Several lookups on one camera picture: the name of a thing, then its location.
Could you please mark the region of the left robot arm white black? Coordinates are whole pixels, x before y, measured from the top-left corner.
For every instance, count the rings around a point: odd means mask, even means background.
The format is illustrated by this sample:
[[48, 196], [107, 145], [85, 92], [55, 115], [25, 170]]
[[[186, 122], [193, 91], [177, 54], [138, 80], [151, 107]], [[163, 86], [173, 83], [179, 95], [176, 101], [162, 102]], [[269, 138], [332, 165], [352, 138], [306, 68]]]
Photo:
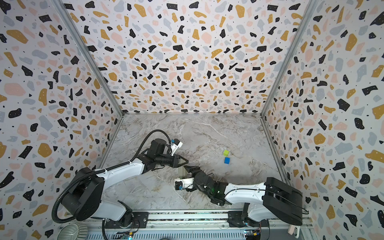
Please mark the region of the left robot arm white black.
[[62, 197], [60, 204], [77, 221], [88, 218], [109, 219], [115, 221], [121, 228], [126, 228], [133, 221], [132, 209], [122, 201], [117, 203], [103, 201], [104, 190], [161, 167], [179, 168], [186, 165], [188, 160], [176, 154], [182, 145], [178, 139], [171, 140], [170, 143], [155, 139], [148, 149], [123, 166], [109, 167], [102, 173], [83, 168], [71, 181], [70, 189]]

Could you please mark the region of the white remote control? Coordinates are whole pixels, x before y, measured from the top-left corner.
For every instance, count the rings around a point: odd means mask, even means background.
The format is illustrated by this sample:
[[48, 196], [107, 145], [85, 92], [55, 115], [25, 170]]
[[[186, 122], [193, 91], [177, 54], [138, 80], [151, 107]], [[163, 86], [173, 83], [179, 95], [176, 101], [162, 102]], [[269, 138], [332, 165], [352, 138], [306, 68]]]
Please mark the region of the white remote control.
[[188, 173], [185, 169], [185, 166], [179, 167], [179, 179], [186, 179], [188, 177]]

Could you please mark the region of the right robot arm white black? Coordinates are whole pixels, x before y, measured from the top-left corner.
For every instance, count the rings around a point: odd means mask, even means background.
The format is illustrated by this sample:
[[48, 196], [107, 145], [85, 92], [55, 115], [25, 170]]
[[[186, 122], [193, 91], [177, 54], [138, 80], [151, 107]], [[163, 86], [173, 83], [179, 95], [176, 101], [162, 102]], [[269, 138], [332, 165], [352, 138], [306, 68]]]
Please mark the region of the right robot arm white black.
[[303, 194], [301, 191], [268, 177], [260, 184], [235, 185], [215, 181], [197, 166], [185, 166], [191, 178], [175, 179], [175, 190], [187, 192], [200, 191], [212, 204], [243, 204], [242, 221], [244, 225], [277, 218], [287, 224], [303, 224]]

